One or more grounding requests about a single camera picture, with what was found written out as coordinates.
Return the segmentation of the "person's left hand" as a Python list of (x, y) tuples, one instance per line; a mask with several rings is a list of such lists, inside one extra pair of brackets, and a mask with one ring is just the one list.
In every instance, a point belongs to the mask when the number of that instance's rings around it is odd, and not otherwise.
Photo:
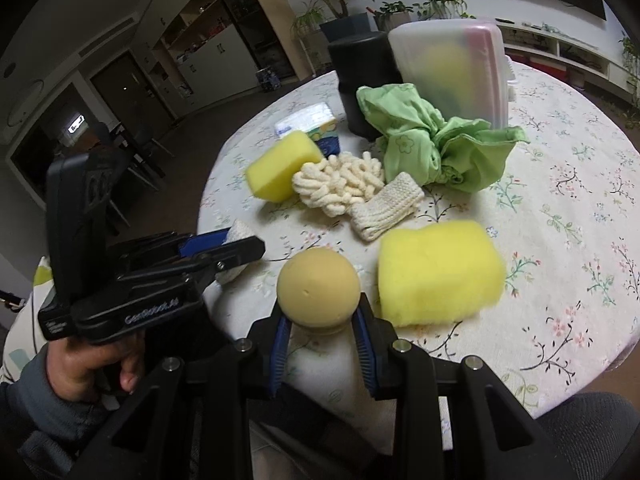
[(51, 341), (46, 359), (49, 385), (64, 401), (85, 401), (93, 394), (99, 371), (116, 365), (119, 387), (133, 393), (142, 375), (143, 346), (140, 334), (103, 346), (93, 346), (76, 338)]

